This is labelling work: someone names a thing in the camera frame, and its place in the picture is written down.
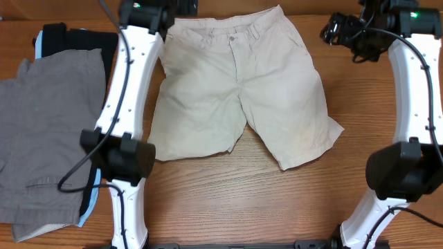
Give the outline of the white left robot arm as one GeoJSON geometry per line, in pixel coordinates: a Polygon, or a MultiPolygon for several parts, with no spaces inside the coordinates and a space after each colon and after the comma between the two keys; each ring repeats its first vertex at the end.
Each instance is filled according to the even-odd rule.
{"type": "Polygon", "coordinates": [[[143,115],[152,73],[177,15],[197,14],[197,1],[123,1],[114,74],[95,128],[80,144],[111,194],[114,234],[108,248],[148,248],[144,186],[155,147],[144,142],[143,115]]]}

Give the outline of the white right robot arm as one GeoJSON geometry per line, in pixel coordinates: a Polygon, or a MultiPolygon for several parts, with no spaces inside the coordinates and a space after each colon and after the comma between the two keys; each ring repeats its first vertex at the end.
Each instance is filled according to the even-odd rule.
{"type": "Polygon", "coordinates": [[[377,62],[387,53],[395,79],[393,142],[366,163],[368,185],[352,215],[326,248],[387,248],[379,237],[400,213],[442,184],[442,103],[439,10],[410,0],[365,0],[360,15],[332,14],[320,36],[345,46],[353,62],[377,62]]]}

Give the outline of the beige shorts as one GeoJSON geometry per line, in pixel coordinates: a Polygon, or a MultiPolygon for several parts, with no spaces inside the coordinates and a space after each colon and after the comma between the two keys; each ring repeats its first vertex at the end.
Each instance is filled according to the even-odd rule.
{"type": "Polygon", "coordinates": [[[245,127],[281,169],[316,160],[342,126],[329,117],[323,83],[280,6],[227,19],[176,19],[148,140],[160,161],[232,151],[245,127]]]}

